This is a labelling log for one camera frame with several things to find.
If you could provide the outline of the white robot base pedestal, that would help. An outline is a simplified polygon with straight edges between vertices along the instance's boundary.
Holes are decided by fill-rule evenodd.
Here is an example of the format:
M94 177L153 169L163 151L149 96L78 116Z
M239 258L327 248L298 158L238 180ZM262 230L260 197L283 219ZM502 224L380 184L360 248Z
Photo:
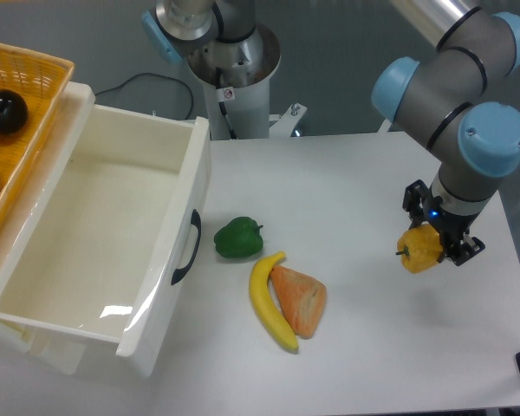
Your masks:
M187 57L204 92L212 140L269 136L270 78L280 60L279 41L261 23L241 42L215 40Z

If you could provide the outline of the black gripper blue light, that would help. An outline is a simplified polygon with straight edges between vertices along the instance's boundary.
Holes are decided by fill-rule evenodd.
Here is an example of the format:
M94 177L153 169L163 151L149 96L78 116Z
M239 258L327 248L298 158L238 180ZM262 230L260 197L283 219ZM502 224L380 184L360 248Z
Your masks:
M461 266L485 249L477 237L465 235L476 213L471 203L452 196L439 180L434 180L428 190L418 179L405 188L402 209L410 219L413 229L427 221L439 233L442 253L437 261L449 260Z

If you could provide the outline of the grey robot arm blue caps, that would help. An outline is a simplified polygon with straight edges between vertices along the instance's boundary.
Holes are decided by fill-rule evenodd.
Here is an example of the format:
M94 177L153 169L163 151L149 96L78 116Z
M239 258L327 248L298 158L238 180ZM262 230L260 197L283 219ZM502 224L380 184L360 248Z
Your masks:
M373 106L440 162L431 184L404 194L411 229L428 225L438 260L461 265L484 248L471 224L520 163L520 113L481 102L493 83L520 65L520 17L490 15L474 1L397 1L395 9L436 49L427 63L392 62L371 93ZM205 93L215 140L290 133L303 110L269 117L278 40L256 19L251 1L160 1L144 12L152 45L169 62L186 62Z

